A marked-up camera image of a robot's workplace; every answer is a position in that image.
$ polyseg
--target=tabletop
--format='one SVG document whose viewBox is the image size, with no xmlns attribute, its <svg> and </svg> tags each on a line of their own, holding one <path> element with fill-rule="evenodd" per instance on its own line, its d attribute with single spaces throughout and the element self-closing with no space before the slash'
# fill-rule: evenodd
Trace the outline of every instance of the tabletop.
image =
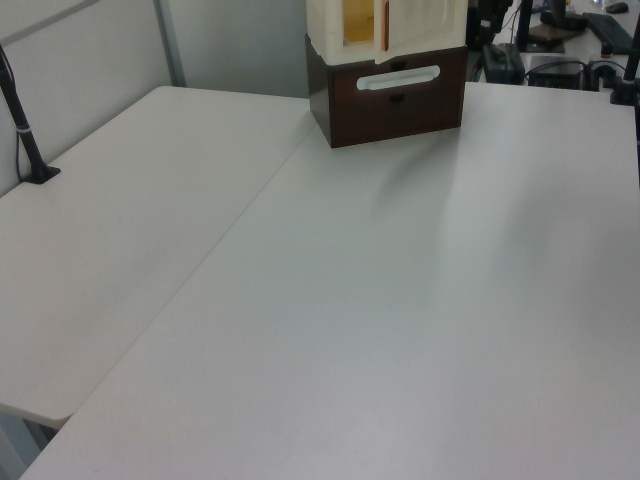
<svg viewBox="0 0 640 480">
<path fill-rule="evenodd" d="M 159 88 L 0 199 L 0 410 L 60 427 L 315 124 Z"/>
<path fill-rule="evenodd" d="M 314 128 L 24 479 L 637 478 L 633 119 L 468 84 L 460 129 Z"/>
</svg>

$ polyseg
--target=keyboard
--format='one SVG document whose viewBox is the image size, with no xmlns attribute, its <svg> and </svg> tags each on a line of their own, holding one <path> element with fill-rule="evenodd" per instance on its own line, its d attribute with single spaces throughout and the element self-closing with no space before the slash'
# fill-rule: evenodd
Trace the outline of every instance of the keyboard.
<svg viewBox="0 0 640 480">
<path fill-rule="evenodd" d="M 589 28 L 600 41 L 603 44 L 611 45 L 614 55 L 629 55 L 631 53 L 633 39 L 615 18 L 597 13 L 583 13 L 583 15 L 589 22 Z"/>
</svg>

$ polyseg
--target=beige container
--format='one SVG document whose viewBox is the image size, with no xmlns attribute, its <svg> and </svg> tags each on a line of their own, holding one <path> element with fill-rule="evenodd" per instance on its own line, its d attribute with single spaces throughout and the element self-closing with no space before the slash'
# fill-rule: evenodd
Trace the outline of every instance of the beige container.
<svg viewBox="0 0 640 480">
<path fill-rule="evenodd" d="M 468 0 L 307 0 L 307 32 L 327 65 L 385 62 L 461 47 Z"/>
</svg>

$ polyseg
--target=wooden drawer box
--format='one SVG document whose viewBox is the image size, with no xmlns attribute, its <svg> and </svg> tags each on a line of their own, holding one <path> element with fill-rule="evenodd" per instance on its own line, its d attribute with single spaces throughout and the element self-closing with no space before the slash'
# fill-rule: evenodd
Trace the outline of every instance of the wooden drawer box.
<svg viewBox="0 0 640 480">
<path fill-rule="evenodd" d="M 331 147 L 402 137 L 460 126 L 467 48 L 327 65 L 307 36 L 311 112 Z M 360 90 L 359 79 L 437 65 L 431 81 L 380 90 Z"/>
</svg>

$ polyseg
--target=white drawer handle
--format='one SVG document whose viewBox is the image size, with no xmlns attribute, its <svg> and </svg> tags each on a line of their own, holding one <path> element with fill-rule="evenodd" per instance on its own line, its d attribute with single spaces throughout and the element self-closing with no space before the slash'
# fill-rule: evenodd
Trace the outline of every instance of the white drawer handle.
<svg viewBox="0 0 640 480">
<path fill-rule="evenodd" d="M 384 88 L 403 87 L 405 85 L 430 82 L 437 78 L 438 75 L 440 75 L 440 67 L 432 65 L 430 67 L 362 77 L 358 79 L 356 86 L 358 90 L 382 90 Z"/>
</svg>

